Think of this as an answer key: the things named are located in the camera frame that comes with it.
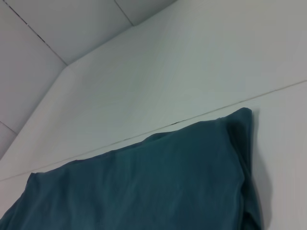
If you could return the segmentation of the teal FREE print T-shirt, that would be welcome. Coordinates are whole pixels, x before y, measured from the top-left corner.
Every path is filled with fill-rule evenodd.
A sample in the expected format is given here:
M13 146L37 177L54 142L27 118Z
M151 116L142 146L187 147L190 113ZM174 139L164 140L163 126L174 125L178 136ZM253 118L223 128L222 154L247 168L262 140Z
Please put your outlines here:
M32 173L0 230L261 230L248 108Z

